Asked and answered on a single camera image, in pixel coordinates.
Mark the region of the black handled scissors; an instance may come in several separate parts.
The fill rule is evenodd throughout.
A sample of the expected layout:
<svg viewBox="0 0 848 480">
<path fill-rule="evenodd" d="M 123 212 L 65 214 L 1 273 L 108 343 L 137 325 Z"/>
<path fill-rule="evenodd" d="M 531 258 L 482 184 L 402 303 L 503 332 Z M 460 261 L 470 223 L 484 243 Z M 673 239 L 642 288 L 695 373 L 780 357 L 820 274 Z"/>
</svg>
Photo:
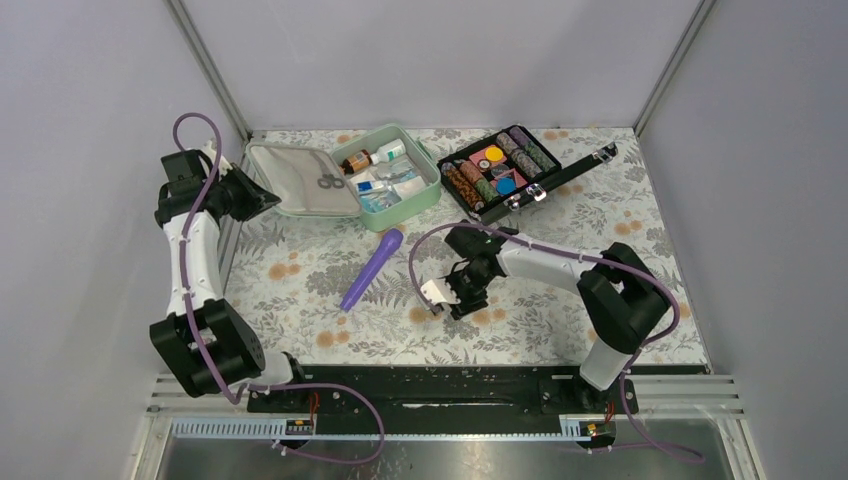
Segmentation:
<svg viewBox="0 0 848 480">
<path fill-rule="evenodd" d="M 339 176 L 341 170 L 329 155 L 317 150 L 311 151 L 310 155 L 319 167 L 316 183 L 321 189 L 341 190 L 346 187 L 344 178 Z"/>
</svg>

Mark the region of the gauze pads clear bag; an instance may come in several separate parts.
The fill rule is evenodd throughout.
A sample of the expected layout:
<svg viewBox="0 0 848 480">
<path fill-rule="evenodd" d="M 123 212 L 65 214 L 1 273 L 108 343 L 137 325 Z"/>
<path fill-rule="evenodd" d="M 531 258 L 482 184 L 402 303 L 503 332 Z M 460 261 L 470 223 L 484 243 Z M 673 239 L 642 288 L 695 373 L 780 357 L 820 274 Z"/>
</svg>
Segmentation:
<svg viewBox="0 0 848 480">
<path fill-rule="evenodd" d="M 414 176 L 393 183 L 390 190 L 402 201 L 406 201 L 422 193 L 428 186 L 429 183 L 423 177 Z"/>
</svg>

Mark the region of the blue cotton ball bag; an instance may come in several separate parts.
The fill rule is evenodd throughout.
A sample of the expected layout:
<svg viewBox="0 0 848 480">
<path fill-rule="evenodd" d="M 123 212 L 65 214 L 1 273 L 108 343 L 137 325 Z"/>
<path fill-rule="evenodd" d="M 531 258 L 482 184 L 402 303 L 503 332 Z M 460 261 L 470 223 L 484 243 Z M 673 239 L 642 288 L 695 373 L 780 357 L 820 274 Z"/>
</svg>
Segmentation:
<svg viewBox="0 0 848 480">
<path fill-rule="evenodd" d="M 402 201 L 402 198 L 391 190 L 372 192 L 360 197 L 364 210 L 370 214 L 380 213 Z"/>
</svg>

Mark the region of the white bandage roll blue label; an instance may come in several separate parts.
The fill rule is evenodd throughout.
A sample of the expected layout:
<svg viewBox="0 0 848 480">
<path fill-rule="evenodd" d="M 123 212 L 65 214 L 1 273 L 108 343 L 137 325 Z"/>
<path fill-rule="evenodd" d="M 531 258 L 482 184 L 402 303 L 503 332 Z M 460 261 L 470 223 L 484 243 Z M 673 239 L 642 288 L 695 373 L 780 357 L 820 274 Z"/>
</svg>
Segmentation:
<svg viewBox="0 0 848 480">
<path fill-rule="evenodd" d="M 381 193 L 391 189 L 391 183 L 385 180 L 371 180 L 356 183 L 356 189 L 360 196 Z"/>
</svg>

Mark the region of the brown bottle orange cap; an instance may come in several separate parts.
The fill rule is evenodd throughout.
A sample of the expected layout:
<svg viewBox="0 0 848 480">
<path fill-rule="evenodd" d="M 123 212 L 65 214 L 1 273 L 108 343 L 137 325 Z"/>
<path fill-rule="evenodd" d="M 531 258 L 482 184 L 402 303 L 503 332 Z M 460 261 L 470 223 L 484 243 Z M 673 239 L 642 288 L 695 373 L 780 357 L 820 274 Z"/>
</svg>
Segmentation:
<svg viewBox="0 0 848 480">
<path fill-rule="evenodd" d="M 372 164 L 372 158 L 366 150 L 360 150 L 347 157 L 340 168 L 345 175 L 357 174 Z"/>
</svg>

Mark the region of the alcohol wipes clear bag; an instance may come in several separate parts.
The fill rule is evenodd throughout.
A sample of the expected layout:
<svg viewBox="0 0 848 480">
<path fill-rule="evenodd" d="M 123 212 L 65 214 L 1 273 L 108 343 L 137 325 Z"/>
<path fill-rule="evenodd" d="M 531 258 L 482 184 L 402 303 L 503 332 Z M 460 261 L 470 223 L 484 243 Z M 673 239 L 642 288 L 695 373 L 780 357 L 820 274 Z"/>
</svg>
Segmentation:
<svg viewBox="0 0 848 480">
<path fill-rule="evenodd" d="M 420 176 L 420 170 L 409 159 L 380 163 L 376 166 L 377 179 L 390 183 L 403 183 Z"/>
</svg>

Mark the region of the mint green medicine kit case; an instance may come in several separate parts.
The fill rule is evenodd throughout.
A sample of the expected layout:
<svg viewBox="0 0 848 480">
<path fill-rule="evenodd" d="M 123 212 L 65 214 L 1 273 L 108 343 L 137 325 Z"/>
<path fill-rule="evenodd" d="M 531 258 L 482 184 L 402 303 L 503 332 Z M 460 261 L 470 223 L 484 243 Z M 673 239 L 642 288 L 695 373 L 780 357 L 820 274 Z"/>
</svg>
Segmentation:
<svg viewBox="0 0 848 480">
<path fill-rule="evenodd" d="M 377 214 L 367 213 L 356 189 L 357 182 L 378 180 L 376 166 L 345 175 L 340 164 L 350 155 L 366 150 L 369 154 L 395 139 L 402 139 L 407 153 L 399 159 L 409 159 L 429 186 L 412 199 Z M 346 182 L 341 190 L 321 189 L 316 180 L 319 167 L 311 151 L 325 152 L 338 165 Z M 281 198 L 273 211 L 293 218 L 358 219 L 369 230 L 377 232 L 402 223 L 433 207 L 441 198 L 441 176 L 426 149 L 402 127 L 388 124 L 366 132 L 333 151 L 318 147 L 284 144 L 269 138 L 253 140 L 246 147 L 246 158 L 259 184 Z"/>
</svg>

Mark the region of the white bottle green label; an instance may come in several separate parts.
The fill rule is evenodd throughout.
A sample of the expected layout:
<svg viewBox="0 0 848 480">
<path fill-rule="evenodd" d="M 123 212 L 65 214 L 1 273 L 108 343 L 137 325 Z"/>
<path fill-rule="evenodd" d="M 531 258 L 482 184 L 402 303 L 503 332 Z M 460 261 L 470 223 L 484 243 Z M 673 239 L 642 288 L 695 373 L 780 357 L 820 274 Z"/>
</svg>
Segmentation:
<svg viewBox="0 0 848 480">
<path fill-rule="evenodd" d="M 369 154 L 372 165 L 391 163 L 407 153 L 407 148 L 402 139 L 392 140 Z"/>
</svg>

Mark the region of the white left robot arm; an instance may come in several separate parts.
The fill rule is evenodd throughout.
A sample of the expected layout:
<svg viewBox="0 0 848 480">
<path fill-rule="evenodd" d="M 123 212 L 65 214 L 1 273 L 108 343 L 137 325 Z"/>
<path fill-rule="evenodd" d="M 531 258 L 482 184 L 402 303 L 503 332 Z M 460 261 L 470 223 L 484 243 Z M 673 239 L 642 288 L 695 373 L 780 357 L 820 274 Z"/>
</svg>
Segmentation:
<svg viewBox="0 0 848 480">
<path fill-rule="evenodd" d="M 218 251 L 221 223 L 251 220 L 279 203 L 212 143 L 161 160 L 167 182 L 154 213 L 171 257 L 170 299 L 151 342 L 191 397 L 238 399 L 251 387 L 268 391 L 288 411 L 309 401 L 310 385 L 288 353 L 267 356 L 261 342 L 224 296 Z"/>
</svg>

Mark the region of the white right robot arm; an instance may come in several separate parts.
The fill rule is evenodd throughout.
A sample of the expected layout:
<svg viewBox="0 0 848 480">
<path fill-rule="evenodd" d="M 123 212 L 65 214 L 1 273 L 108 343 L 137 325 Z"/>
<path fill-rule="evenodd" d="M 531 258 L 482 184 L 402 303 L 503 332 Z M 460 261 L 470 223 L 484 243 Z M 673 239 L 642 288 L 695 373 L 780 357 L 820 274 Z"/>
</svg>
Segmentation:
<svg viewBox="0 0 848 480">
<path fill-rule="evenodd" d="M 623 243 L 586 255 L 513 228 L 467 221 L 451 225 L 445 242 L 460 260 L 447 275 L 424 283 L 421 293 L 434 309 L 446 307 L 455 319 L 486 307 L 487 289 L 496 278 L 532 280 L 580 297 L 597 337 L 580 365 L 573 396 L 589 412 L 612 400 L 612 384 L 653 338 L 660 320 L 679 312 L 670 290 Z"/>
</svg>

